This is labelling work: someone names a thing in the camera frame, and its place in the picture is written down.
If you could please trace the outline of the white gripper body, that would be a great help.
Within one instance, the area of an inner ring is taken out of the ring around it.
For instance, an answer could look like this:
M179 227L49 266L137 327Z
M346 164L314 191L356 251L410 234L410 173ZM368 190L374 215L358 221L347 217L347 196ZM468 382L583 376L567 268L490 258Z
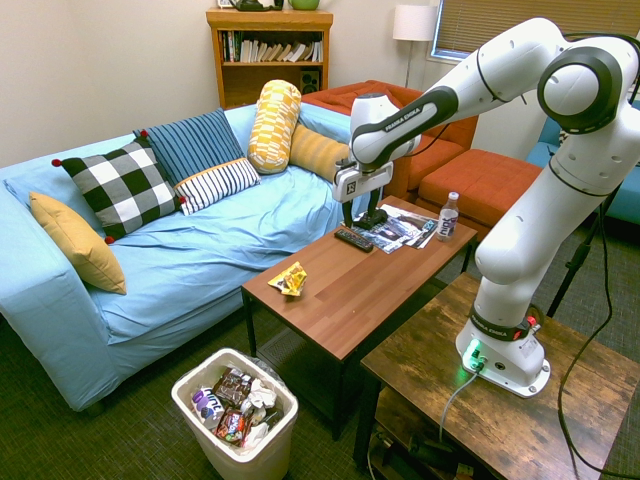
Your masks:
M364 172L360 167L361 164L355 163L336 171L332 190L336 201L340 203L351 201L360 195L384 187L392 179L392 162L371 172Z

